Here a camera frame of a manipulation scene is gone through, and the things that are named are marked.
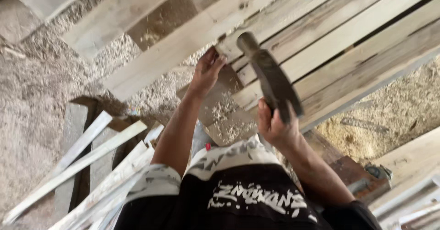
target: sawdust-covered floor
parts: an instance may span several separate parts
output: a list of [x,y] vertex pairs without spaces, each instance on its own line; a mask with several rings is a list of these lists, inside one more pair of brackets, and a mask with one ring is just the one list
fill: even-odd
[[[142,119],[166,123],[179,103],[176,90],[193,74],[195,54],[161,76],[129,102],[115,100],[101,81],[136,57],[140,50],[127,35],[119,36],[93,61],[86,61],[59,39],[102,0],[77,0],[47,25],[18,45],[0,39],[0,217],[19,203],[61,157],[66,102],[91,96],[112,115],[138,107]],[[8,52],[10,48],[17,53]],[[372,106],[337,115],[318,129],[344,154],[355,160],[371,159],[440,125],[440,62],[393,82],[363,99]],[[343,126],[343,117],[368,120],[389,128],[377,133]],[[10,229],[47,229],[52,198],[19,219]]]

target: black t-shirt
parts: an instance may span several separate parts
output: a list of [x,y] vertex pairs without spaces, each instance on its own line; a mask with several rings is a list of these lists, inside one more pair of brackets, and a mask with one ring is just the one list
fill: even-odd
[[115,229],[364,229],[359,226],[375,221],[366,210],[366,219],[339,224],[338,212],[353,212],[347,205],[329,210],[331,226],[310,205],[273,150],[254,136],[199,151],[182,180],[173,168],[152,165],[129,193]]

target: forearm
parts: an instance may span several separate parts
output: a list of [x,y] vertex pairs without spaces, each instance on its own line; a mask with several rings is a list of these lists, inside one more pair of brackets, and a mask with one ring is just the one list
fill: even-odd
[[284,148],[287,160],[293,167],[306,191],[326,206],[343,205],[355,200],[339,176],[307,144],[298,133],[295,143]]
[[202,98],[188,91],[165,127],[151,164],[165,164],[183,176]]

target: hammer head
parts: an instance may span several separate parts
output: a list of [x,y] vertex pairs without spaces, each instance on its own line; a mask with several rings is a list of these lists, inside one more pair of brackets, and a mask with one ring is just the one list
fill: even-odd
[[250,32],[244,32],[238,37],[237,46],[249,58],[272,113],[275,109],[279,109],[281,120],[286,124],[290,123],[288,104],[290,102],[297,117],[301,117],[304,114],[301,101],[270,53],[260,49],[260,45]]

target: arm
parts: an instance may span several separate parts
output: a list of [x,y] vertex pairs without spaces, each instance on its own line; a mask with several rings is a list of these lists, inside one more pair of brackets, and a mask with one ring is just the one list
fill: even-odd
[[258,129],[292,165],[306,193],[324,206],[338,206],[355,200],[338,175],[307,144],[299,130],[299,121],[290,107],[292,121],[284,125],[279,110],[271,111],[264,99],[258,104]]
[[182,177],[187,167],[200,105],[215,85],[226,57],[210,48],[197,63],[193,80],[157,144],[151,164],[165,164]]

